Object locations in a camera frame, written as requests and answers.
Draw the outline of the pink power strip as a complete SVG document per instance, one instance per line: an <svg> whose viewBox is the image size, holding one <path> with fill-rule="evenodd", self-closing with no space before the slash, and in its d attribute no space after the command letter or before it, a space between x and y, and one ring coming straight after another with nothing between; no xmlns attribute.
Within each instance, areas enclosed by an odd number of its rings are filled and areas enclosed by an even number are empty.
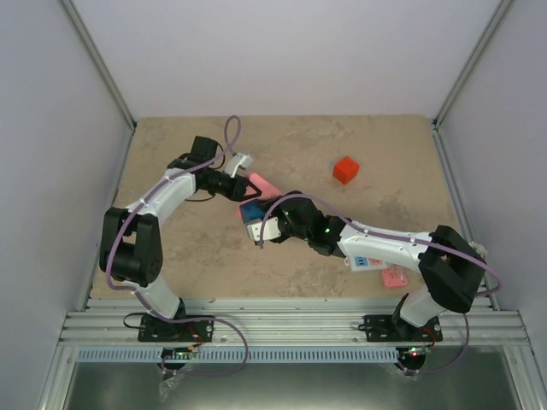
<svg viewBox="0 0 547 410"><path fill-rule="evenodd" d="M246 178L250 181L251 184L253 184L262 192L262 194L260 196L257 196L256 199L269 200L271 198L282 195L281 190L268 182L258 173L248 173L246 175Z"/></svg>

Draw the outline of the blue cube socket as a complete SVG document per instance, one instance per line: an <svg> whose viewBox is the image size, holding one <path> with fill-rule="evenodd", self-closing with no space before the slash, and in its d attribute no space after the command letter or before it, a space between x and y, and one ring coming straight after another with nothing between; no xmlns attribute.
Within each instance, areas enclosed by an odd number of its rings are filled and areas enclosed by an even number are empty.
<svg viewBox="0 0 547 410"><path fill-rule="evenodd" d="M264 201L256 198L241 203L239 205L239 214L244 224L249 224L255 220L262 220L266 214Z"/></svg>

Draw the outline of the red cube socket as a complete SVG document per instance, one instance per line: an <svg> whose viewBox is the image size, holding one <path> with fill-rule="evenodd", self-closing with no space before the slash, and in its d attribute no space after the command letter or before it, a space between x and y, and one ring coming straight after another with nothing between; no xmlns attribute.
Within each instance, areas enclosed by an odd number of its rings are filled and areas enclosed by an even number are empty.
<svg viewBox="0 0 547 410"><path fill-rule="evenodd" d="M351 157L345 156L333 167L332 176L341 184L347 185L359 173L360 165Z"/></svg>

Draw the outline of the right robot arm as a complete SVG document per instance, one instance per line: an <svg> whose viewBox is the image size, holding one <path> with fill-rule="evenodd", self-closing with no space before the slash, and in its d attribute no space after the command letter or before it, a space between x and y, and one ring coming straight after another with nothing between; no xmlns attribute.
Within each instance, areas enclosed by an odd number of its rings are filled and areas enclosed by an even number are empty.
<svg viewBox="0 0 547 410"><path fill-rule="evenodd" d="M372 260L403 267L421 275L423 285L405 294L386 327L398 341L411 341L441 313L468 313L485 275L483 258L453 228L434 231L393 231L364 225L332 211L324 214L316 199L299 191L260 201L261 215L247 225L250 238L304 241L320 255L344 259L353 272Z"/></svg>

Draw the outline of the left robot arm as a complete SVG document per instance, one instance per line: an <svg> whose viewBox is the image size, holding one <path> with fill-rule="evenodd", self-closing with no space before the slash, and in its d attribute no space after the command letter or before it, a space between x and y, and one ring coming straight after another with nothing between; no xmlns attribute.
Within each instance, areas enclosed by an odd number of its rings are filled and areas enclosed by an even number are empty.
<svg viewBox="0 0 547 410"><path fill-rule="evenodd" d="M233 202L261 195L255 184L238 174L251 165L251 156L235 153L228 160L219 146L214 139L195 137L191 151L171 161L144 196L124 208L110 208L103 217L99 267L111 288L130 290L144 306L138 326L141 342L200 343L210 338L211 323L188 316L183 300L161 274L161 226L200 190Z"/></svg>

